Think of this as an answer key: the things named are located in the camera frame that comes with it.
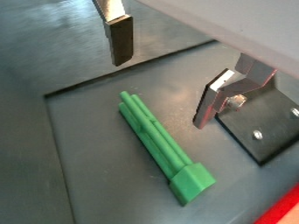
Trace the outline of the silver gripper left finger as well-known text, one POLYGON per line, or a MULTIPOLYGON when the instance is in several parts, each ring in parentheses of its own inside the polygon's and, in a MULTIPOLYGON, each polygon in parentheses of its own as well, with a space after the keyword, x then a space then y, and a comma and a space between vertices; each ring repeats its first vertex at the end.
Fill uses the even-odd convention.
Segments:
POLYGON ((119 67, 134 56, 134 17, 126 13, 122 0, 93 2, 103 20, 113 63, 119 67))

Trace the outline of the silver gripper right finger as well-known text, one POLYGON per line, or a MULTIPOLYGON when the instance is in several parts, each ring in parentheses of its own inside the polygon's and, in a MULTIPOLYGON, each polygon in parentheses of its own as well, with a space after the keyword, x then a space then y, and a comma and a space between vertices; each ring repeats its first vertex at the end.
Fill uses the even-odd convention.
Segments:
POLYGON ((242 53, 236 70, 226 68, 206 85, 193 118, 194 125, 202 129, 225 108, 240 110, 248 101, 244 94, 262 88, 276 73, 276 68, 242 53))

